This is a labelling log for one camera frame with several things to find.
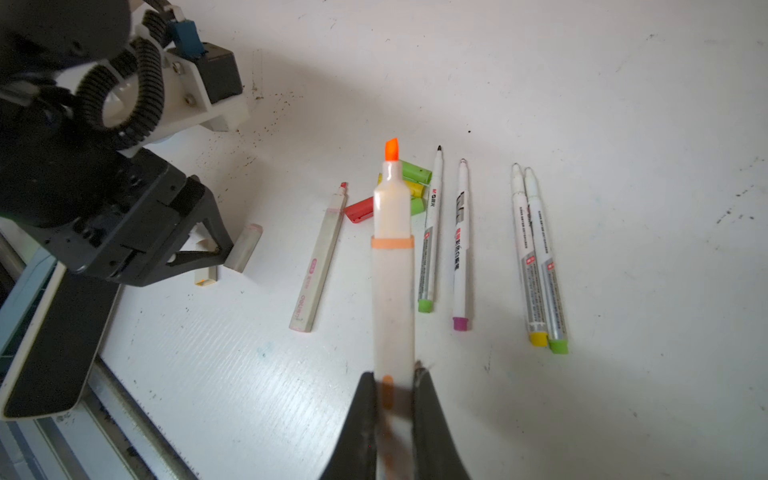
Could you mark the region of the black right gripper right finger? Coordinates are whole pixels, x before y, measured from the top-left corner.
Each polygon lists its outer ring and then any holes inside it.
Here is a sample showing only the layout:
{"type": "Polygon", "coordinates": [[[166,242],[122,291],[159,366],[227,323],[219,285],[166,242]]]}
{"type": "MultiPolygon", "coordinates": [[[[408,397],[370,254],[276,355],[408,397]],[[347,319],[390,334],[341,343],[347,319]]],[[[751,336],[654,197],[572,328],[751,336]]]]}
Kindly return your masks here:
{"type": "Polygon", "coordinates": [[[453,441],[429,370],[416,363],[412,398],[415,479],[470,478],[453,441]]]}

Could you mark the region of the translucent highlighter cap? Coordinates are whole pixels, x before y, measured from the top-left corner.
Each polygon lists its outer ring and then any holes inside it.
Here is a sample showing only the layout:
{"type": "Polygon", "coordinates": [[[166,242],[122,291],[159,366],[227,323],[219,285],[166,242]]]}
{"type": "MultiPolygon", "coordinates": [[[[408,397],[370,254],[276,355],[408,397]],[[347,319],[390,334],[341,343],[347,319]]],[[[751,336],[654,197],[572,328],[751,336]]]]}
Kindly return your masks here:
{"type": "Polygon", "coordinates": [[[263,227],[261,225],[246,225],[234,243],[223,266],[232,271],[243,273],[262,235],[263,227]]]}

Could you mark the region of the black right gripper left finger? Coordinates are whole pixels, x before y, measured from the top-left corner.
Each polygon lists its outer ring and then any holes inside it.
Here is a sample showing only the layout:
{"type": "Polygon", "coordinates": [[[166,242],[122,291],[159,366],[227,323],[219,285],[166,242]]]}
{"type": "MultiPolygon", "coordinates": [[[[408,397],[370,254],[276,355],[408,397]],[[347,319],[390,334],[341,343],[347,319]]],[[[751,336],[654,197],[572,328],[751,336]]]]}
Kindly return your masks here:
{"type": "Polygon", "coordinates": [[[321,479],[376,478],[377,384],[372,372],[361,375],[337,444],[321,479]]]}

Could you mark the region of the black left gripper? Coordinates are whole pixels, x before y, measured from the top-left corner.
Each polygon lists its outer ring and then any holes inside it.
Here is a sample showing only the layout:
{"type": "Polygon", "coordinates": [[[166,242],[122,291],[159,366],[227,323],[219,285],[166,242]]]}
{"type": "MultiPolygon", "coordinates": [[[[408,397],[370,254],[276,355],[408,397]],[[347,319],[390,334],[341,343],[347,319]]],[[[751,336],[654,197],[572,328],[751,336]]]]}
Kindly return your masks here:
{"type": "Polygon", "coordinates": [[[147,149],[103,147],[46,101],[1,104],[1,215],[71,271],[131,286],[223,265],[234,246],[205,185],[147,149]],[[213,252],[184,250],[197,224],[213,252]]]}

